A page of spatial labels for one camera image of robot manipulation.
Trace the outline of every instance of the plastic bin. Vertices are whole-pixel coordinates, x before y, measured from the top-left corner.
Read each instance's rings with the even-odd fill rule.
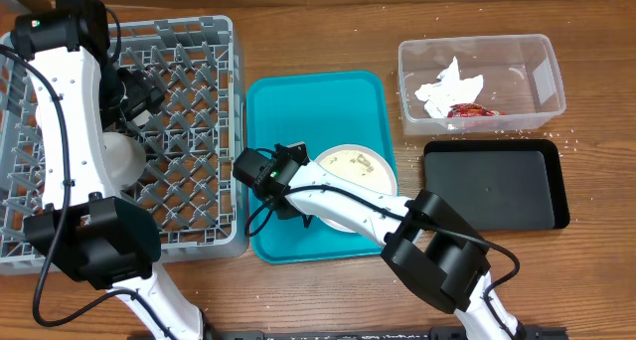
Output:
[[[475,103],[505,114],[431,118],[415,92],[437,83],[457,58],[462,80],[484,77]],[[399,88],[406,135],[535,129],[565,111],[555,51],[544,35],[462,37],[399,45]]]

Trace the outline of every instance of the blue plastic tray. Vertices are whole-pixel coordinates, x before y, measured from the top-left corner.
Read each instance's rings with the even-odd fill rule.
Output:
[[[367,146],[383,156],[396,172],[385,94],[369,72],[342,72],[263,79],[247,92],[247,146],[273,148],[304,141],[314,159],[341,144]],[[249,196],[251,212],[260,206]],[[254,230],[266,216],[252,223]],[[315,219],[309,229],[302,219],[278,220],[251,241],[263,260],[288,263],[356,255],[378,255],[371,241],[336,231]]]

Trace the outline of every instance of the crumpled paper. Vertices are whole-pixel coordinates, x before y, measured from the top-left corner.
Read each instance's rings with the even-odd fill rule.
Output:
[[[447,69],[437,76],[439,82],[422,85],[415,96],[424,101],[424,109],[430,117],[447,117],[451,106],[459,103],[473,103],[484,87],[484,76],[461,80],[457,58]]]

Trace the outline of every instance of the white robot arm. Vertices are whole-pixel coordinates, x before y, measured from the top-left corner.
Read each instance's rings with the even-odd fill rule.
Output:
[[[34,317],[43,326],[62,325],[117,296],[158,339],[212,338],[216,333],[203,313],[160,264],[153,264],[161,245],[152,217],[119,198],[143,172],[143,147],[124,135],[104,137],[102,131],[102,124],[125,123],[158,106],[164,92],[141,72],[115,70],[116,58],[106,54],[109,36],[101,2],[56,1],[59,11],[18,17],[11,35],[15,50],[1,51],[29,70],[47,153],[45,209],[24,223],[27,241],[47,255]],[[90,222],[83,225],[86,216]],[[107,294],[67,318],[43,319],[38,307],[51,262],[73,280],[87,280]]]
[[[512,339],[526,338],[521,323],[506,312],[494,291],[489,291],[493,311],[483,298],[491,284],[484,250],[470,243],[460,245],[444,235],[436,235],[425,254],[413,245],[422,230],[411,227],[418,222],[414,211],[418,205],[420,213],[433,224],[449,221],[455,230],[472,230],[435,195],[422,191],[412,200],[358,186],[309,160],[304,144],[276,145],[271,159],[247,149],[235,162],[234,170],[234,176],[252,189],[263,206],[279,212],[280,219],[298,215],[329,219],[384,248],[382,257],[400,280],[434,307],[453,312],[469,340],[511,340],[511,335]],[[403,238],[396,236],[408,233],[410,236]],[[479,238],[474,231],[470,236]]]

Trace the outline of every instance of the gray dish rack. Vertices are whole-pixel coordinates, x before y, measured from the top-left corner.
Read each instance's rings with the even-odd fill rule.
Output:
[[[109,26],[110,52],[116,28]],[[148,163],[122,197],[150,212],[161,261],[241,255],[247,188],[232,177],[243,149],[242,54],[225,16],[121,24],[121,67],[145,71],[166,101],[135,137]],[[0,43],[11,45],[9,34]],[[0,274],[39,271],[44,257],[25,240],[25,217],[42,208],[44,147],[25,70],[0,56]]]

